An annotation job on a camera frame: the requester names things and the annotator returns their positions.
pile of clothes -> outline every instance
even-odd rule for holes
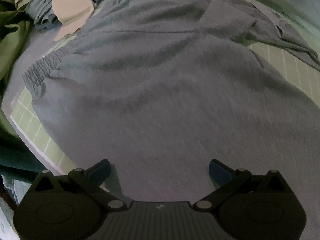
[[[55,41],[81,28],[103,0],[15,0],[17,10],[25,11],[37,30],[62,25]]]

circular plate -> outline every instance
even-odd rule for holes
[[[226,200],[217,215],[237,239],[292,240],[305,226],[303,209],[290,194],[238,194]]]
[[[15,211],[13,223],[23,239],[82,239],[99,224],[101,211],[90,198],[72,193],[30,193]]]

ribbed black surface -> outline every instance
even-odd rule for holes
[[[188,202],[133,202],[125,212],[106,217],[88,240],[231,240],[210,213],[196,212]]]

dark green fabric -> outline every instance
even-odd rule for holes
[[[0,174],[23,182],[32,183],[39,172],[46,168],[30,152],[0,146]]]
[[[16,10],[14,0],[0,0],[0,100],[8,85],[12,65],[19,56],[30,29],[25,13]],[[16,135],[0,110],[0,137],[8,139]]]
[[[0,100],[21,53],[31,24],[16,10],[14,0],[0,0]],[[19,139],[0,109],[0,175],[32,183],[45,167]]]

green cloth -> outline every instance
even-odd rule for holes
[[[18,12],[14,0],[0,0],[0,100],[8,85],[12,65],[21,53],[31,22]],[[32,154],[0,109],[0,175],[32,183],[45,167]]]
[[[12,65],[20,55],[31,24],[25,13],[16,10],[14,0],[0,0],[0,100],[11,75]],[[0,137],[17,136],[0,109]]]

